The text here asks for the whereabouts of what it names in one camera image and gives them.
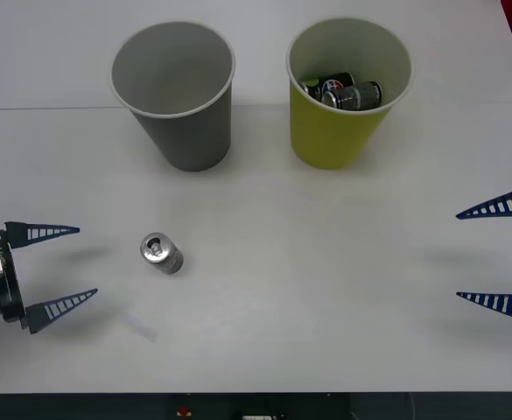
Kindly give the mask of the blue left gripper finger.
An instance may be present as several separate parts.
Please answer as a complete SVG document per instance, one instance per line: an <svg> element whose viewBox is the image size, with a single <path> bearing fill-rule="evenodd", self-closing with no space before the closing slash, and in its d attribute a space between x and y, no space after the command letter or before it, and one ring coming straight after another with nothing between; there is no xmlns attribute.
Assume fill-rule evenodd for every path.
<svg viewBox="0 0 512 420"><path fill-rule="evenodd" d="M87 302L97 292L97 289L91 289L27 306L25 308L24 329L27 329L30 334L41 332L50 324Z"/></svg>
<svg viewBox="0 0 512 420"><path fill-rule="evenodd" d="M6 249L20 249L33 244L56 239L61 236L75 235L81 230L78 227L51 224L29 224L7 221L5 225Z"/></svg>

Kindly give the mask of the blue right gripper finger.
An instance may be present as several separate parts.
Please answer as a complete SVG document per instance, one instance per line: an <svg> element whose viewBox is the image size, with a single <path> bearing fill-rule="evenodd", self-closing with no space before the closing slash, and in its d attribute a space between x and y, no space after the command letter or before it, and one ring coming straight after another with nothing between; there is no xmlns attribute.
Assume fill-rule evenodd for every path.
<svg viewBox="0 0 512 420"><path fill-rule="evenodd" d="M458 220L512 217L512 192L484 201L458 213Z"/></svg>
<svg viewBox="0 0 512 420"><path fill-rule="evenodd" d="M485 294L458 291L456 295L478 306L512 318L512 294Z"/></svg>

